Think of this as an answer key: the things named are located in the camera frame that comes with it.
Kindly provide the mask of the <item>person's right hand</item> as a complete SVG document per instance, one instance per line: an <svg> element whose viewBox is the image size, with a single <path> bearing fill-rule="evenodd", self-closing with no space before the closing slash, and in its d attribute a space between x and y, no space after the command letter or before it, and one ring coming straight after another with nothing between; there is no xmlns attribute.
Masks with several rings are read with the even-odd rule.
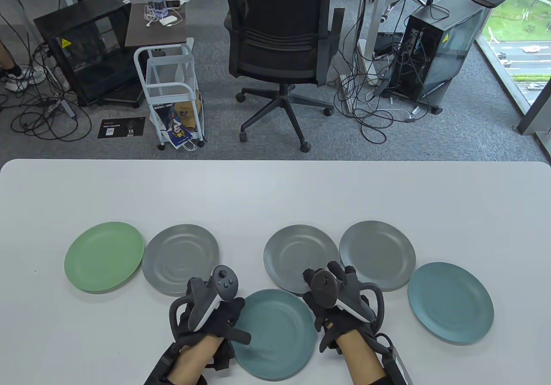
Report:
<svg viewBox="0 0 551 385"><path fill-rule="evenodd" d="M323 331L319 352L325 349L342 350L337 339L352 330L373 337L382 326L384 299L375 283L361 283L356 269L342 267L337 261L326 269L303 271L309 290L302 299L312 311L317 332Z"/></svg>

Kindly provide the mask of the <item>person's left hand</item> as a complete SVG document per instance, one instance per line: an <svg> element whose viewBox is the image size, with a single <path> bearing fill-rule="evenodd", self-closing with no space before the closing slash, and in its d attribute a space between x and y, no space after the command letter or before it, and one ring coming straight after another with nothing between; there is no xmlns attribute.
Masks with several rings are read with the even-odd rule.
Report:
<svg viewBox="0 0 551 385"><path fill-rule="evenodd" d="M185 346L197 345L206 336L222 339L214 353L210 369L223 370L234 358L233 342L248 345L251 335L235 328L245 306L245 300L237 296L238 279L228 267L218 266L207 281L192 277L184 296L172 302L169 322L174 338L170 350L173 355Z"/></svg>

